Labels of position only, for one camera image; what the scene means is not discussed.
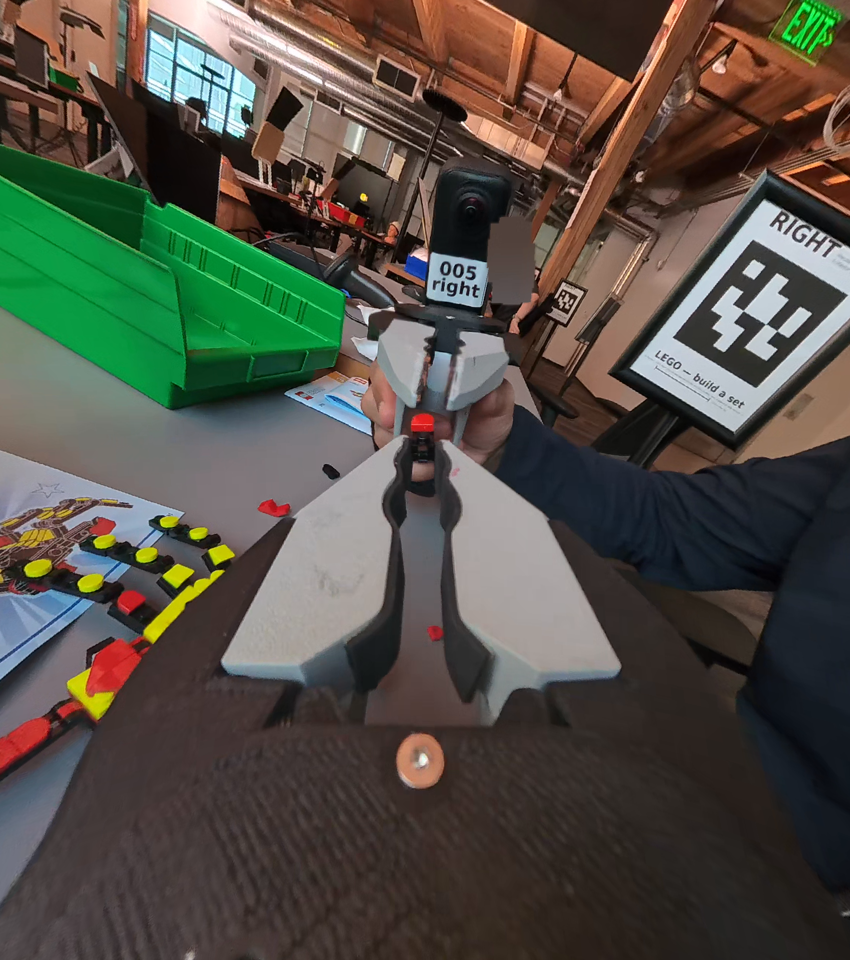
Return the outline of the person's right hand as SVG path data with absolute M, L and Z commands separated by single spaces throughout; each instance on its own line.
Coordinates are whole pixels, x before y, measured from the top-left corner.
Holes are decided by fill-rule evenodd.
M 387 446 L 394 439 L 397 395 L 377 362 L 368 373 L 369 386 L 361 409 L 372 425 L 374 446 Z M 513 426 L 515 395 L 508 380 L 471 407 L 460 449 L 479 465 L 506 444 Z

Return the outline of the black office chair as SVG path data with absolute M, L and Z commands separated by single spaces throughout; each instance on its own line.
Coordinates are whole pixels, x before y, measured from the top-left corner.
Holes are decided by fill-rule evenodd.
M 748 675 L 758 641 L 740 618 L 695 593 L 649 582 L 628 564 L 612 560 L 611 565 L 658 609 L 706 667 Z

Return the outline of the green exit sign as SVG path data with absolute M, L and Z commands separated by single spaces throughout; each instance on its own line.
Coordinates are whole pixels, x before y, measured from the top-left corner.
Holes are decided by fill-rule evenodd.
M 829 2 L 789 1 L 768 39 L 803 63 L 817 66 L 847 19 L 843 10 Z

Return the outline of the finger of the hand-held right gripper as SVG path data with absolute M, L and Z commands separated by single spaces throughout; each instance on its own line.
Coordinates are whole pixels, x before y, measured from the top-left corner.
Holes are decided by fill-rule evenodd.
M 431 363 L 431 326 L 419 322 L 391 322 L 379 338 L 377 363 L 396 395 L 393 433 L 403 431 L 407 410 L 416 410 L 423 398 Z
M 509 354 L 503 338 L 491 333 L 459 333 L 444 390 L 443 407 L 456 413 L 479 402 L 504 379 Z

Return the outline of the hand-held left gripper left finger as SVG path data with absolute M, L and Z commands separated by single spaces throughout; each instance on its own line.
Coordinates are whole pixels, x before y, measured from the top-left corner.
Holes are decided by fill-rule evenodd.
M 407 439 L 300 510 L 225 649 L 233 677 L 335 693 L 364 722 L 400 652 Z

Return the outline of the red yellow black lego assembly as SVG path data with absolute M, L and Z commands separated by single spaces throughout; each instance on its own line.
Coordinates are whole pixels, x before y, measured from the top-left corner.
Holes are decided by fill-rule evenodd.
M 225 571 L 194 580 L 178 597 L 158 609 L 143 635 L 129 640 L 108 636 L 86 651 L 86 668 L 67 681 L 68 696 L 44 714 L 28 719 L 0 737 L 0 782 L 42 750 L 79 727 L 95 727 L 119 690 L 159 637 L 185 607 Z

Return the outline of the person's torso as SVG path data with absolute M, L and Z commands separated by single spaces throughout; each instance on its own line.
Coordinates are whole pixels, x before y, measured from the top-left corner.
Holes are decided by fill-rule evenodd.
M 802 853 L 850 920 L 850 436 L 756 468 L 773 585 L 743 708 Z

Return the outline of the small white blue leaflet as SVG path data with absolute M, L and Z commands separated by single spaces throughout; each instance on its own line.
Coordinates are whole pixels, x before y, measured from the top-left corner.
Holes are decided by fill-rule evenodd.
M 284 396 L 337 422 L 371 436 L 371 421 L 361 409 L 369 383 L 333 370 L 325 376 L 286 390 Z

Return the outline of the small framed marker sign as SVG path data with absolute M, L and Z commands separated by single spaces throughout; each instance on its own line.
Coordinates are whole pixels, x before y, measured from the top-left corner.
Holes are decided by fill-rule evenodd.
M 556 290 L 546 297 L 543 304 L 544 314 L 539 336 L 527 357 L 527 366 L 525 367 L 527 379 L 533 375 L 556 331 L 565 329 L 570 325 L 586 294 L 586 288 L 568 279 L 563 279 Z

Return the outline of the black barcode scanner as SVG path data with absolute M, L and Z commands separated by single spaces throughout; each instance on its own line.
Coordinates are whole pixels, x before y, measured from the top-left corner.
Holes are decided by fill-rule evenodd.
M 362 300 L 378 309 L 397 307 L 392 294 L 370 276 L 360 272 L 358 254 L 351 246 L 329 261 L 318 257 L 319 253 L 324 254 L 326 250 L 286 243 L 278 237 L 265 241 L 263 246 L 271 256 L 335 289 L 346 291 L 351 299 Z

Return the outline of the black framed marker sign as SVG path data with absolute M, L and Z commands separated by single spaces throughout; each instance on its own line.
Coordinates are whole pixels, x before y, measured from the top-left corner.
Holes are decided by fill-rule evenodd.
M 644 401 L 594 449 L 648 469 L 687 429 L 750 442 L 850 345 L 850 213 L 767 170 L 610 376 Z

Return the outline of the black floor lamp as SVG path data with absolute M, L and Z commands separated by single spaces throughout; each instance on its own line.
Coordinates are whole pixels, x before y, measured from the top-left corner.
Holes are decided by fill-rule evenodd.
M 426 192 L 426 175 L 429 165 L 437 145 L 439 135 L 442 131 L 444 122 L 450 119 L 453 123 L 461 124 L 467 117 L 466 109 L 453 98 L 437 89 L 426 89 L 422 93 L 422 99 L 426 106 L 435 113 L 435 121 L 431 132 L 431 138 L 424 153 L 420 174 L 417 180 L 415 197 L 409 204 L 404 221 L 399 231 L 397 246 L 395 251 L 396 259 L 405 242 L 410 221 L 416 213 L 420 214 L 421 227 L 424 230 L 424 239 L 429 241 L 431 236 L 431 213 L 429 209 L 429 200 Z

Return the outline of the person's right forearm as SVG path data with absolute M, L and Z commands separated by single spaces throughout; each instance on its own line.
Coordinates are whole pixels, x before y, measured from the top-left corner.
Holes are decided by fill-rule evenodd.
M 576 447 L 517 407 L 495 474 L 600 556 L 695 592 L 774 590 L 847 466 L 844 440 L 694 474 Z

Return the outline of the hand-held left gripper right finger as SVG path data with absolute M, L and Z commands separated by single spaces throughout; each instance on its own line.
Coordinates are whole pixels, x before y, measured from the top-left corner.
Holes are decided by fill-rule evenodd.
M 621 662 L 545 515 L 449 441 L 435 449 L 444 656 L 494 722 L 516 690 L 609 680 Z

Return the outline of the green plastic bin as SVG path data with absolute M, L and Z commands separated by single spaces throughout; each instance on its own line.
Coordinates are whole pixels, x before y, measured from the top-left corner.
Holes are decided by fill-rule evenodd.
M 176 410 L 332 370 L 345 297 L 141 188 L 0 145 L 0 307 Z

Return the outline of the red slope black lego piece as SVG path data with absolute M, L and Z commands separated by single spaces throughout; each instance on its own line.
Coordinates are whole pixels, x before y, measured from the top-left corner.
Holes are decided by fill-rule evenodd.
M 143 594 L 126 589 L 108 606 L 107 615 L 134 632 L 137 637 L 142 637 L 143 631 L 155 619 L 158 611 L 147 603 Z

